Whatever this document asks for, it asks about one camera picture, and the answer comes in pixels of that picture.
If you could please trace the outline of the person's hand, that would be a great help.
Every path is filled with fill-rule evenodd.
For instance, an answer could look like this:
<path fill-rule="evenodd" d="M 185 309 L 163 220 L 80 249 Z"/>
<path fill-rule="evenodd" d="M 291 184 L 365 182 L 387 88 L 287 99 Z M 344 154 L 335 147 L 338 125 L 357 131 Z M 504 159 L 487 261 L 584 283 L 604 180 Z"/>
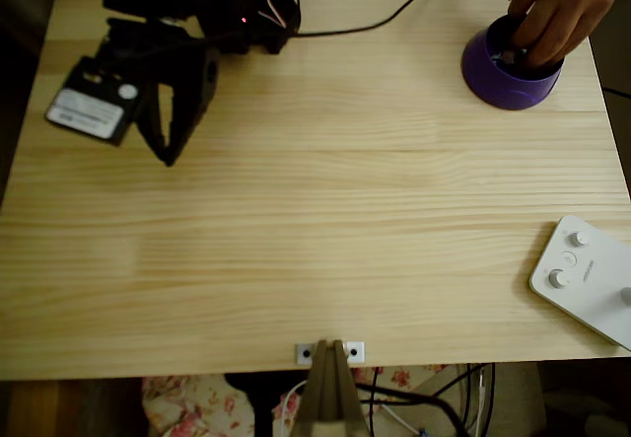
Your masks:
<path fill-rule="evenodd" d="M 511 0 L 508 14 L 522 23 L 512 46 L 526 52 L 525 65 L 554 65 L 597 27 L 614 0 Z"/>

